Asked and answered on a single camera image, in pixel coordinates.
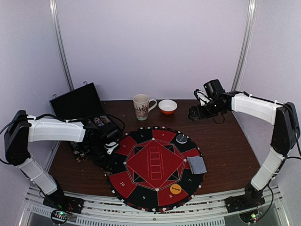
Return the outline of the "clear dealer button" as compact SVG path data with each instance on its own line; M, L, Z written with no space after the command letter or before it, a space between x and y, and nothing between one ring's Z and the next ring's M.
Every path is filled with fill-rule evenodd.
M176 142L181 144L181 145L187 143L187 141L188 141L188 138L184 134L179 134L179 135L176 136Z

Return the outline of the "orange big blind button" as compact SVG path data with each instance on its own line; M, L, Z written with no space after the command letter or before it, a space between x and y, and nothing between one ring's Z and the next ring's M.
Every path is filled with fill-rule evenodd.
M172 194L178 195L181 193L181 191L182 191L182 187L179 184L172 184L170 186L170 192Z

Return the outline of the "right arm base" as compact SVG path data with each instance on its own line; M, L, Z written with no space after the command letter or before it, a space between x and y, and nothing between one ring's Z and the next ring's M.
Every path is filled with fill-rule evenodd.
M256 223L263 211L265 199L263 197L247 199L246 195L230 196L225 199L228 213L239 212L239 218L244 223Z

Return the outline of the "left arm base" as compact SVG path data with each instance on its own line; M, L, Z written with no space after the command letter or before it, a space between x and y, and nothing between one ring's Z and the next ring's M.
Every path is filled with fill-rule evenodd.
M50 213L51 221L56 225L65 224L74 214L80 214L83 209L84 200L66 195L47 195L43 192L43 205L53 208Z

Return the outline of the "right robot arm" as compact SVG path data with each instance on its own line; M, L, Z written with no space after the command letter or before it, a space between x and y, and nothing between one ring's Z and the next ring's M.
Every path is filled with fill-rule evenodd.
M225 91L218 79L196 89L194 96L199 104L189 109L192 121L215 119L233 112L251 147L265 150L257 153L260 168L250 181L250 191L241 197L241 204L250 208L259 200L261 192L279 173L292 149L300 148L301 127L298 112L292 102L281 103L256 97L246 91Z

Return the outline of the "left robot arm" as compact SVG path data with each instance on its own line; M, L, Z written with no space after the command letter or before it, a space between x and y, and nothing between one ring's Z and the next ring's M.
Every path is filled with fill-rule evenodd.
M68 200L59 183L47 173L28 150L28 144L38 141L87 142L106 156L119 145L124 126L119 127L110 114L94 114L85 118L61 119L52 114L28 115L19 110L1 131L4 133L6 165L19 168L57 209Z

